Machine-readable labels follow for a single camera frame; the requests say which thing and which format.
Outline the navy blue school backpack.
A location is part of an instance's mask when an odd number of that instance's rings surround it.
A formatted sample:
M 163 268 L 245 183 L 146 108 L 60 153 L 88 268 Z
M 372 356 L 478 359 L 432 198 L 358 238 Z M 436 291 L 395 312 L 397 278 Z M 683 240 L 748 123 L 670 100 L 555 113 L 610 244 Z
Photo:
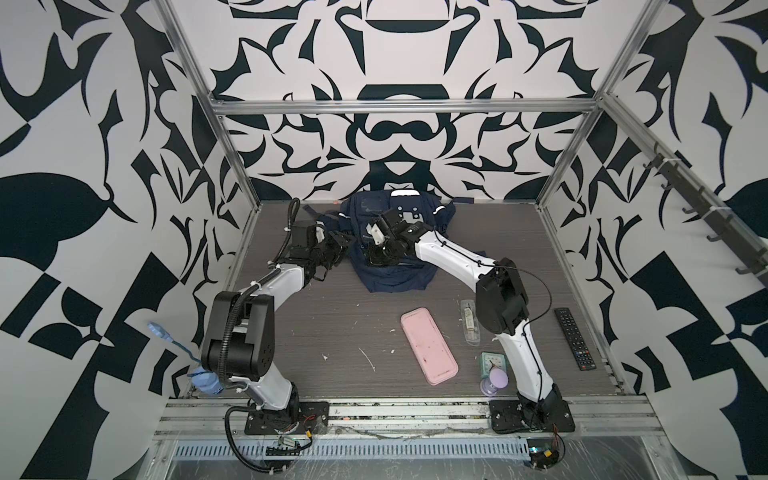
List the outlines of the navy blue school backpack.
M 437 273 L 436 266 L 416 257 L 404 235 L 415 223 L 445 234 L 456 203 L 400 189 L 355 193 L 336 211 L 306 210 L 327 232 L 352 239 L 344 257 L 369 292 L 402 293 L 426 289 Z

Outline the pink pencil case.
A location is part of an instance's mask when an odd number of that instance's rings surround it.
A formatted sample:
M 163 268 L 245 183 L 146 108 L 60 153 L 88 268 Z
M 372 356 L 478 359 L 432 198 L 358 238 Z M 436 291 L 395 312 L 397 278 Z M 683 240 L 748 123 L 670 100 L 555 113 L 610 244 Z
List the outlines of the pink pencil case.
M 429 385 L 457 375 L 458 364 L 428 309 L 420 307 L 403 314 L 400 324 Z

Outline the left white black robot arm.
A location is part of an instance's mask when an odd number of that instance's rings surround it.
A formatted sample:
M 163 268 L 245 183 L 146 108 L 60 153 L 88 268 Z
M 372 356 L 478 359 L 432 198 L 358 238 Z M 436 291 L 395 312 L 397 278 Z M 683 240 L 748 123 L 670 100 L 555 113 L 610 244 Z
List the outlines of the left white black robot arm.
M 323 281 L 355 243 L 352 235 L 320 222 L 299 222 L 285 231 L 284 244 L 262 278 L 216 295 L 200 350 L 202 367 L 223 388 L 272 411 L 287 410 L 296 397 L 294 384 L 274 363 L 277 310 L 311 282 Z

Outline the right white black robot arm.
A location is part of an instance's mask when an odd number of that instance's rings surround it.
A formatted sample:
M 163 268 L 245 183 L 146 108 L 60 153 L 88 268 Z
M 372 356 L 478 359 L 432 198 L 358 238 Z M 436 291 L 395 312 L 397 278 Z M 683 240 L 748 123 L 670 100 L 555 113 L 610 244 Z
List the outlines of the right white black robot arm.
M 415 258 L 472 289 L 480 325 L 495 335 L 512 368 L 522 424 L 542 430 L 554 418 L 562 395 L 538 352 L 528 294 L 514 262 L 472 252 L 421 221 L 407 222 L 396 209 L 369 223 L 365 234 L 372 240 L 367 253 L 372 264 L 390 266 Z

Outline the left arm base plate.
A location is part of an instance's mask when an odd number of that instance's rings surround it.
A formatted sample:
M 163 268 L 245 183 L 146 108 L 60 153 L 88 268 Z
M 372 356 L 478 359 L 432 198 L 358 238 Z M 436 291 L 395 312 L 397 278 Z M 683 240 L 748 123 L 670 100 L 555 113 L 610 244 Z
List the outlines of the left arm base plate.
M 325 433 L 328 428 L 330 404 L 325 401 L 299 401 L 286 409 L 259 410 L 249 413 L 244 432 L 246 435 L 277 435 Z

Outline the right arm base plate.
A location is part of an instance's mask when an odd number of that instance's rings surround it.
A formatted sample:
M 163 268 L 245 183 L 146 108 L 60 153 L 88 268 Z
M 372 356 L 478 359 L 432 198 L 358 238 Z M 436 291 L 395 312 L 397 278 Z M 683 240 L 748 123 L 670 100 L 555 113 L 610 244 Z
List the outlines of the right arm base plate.
M 497 434 L 548 432 L 572 433 L 576 430 L 569 405 L 562 399 L 552 402 L 491 400 L 488 403 L 491 429 Z

